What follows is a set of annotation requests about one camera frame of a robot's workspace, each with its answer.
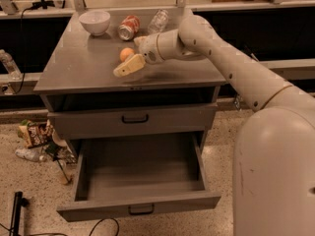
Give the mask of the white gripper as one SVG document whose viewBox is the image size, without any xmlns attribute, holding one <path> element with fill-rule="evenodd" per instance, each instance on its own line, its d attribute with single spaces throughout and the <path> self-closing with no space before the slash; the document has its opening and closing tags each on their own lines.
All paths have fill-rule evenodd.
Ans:
<svg viewBox="0 0 315 236">
<path fill-rule="evenodd" d="M 139 47 L 139 52 L 144 57 L 141 54 L 130 55 L 113 70 L 113 74 L 116 77 L 125 77 L 135 73 L 143 69 L 146 62 L 149 64 L 158 64 L 163 61 L 158 51 L 158 33 L 135 37 L 134 43 Z"/>
</svg>

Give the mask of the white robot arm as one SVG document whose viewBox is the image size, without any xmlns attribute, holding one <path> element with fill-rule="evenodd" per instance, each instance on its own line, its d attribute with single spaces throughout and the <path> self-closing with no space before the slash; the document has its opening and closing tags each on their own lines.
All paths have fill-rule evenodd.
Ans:
<svg viewBox="0 0 315 236">
<path fill-rule="evenodd" d="M 234 146 L 234 236 L 315 236 L 315 98 L 224 41 L 200 16 L 137 44 L 115 76 L 202 54 L 253 110 Z"/>
</svg>

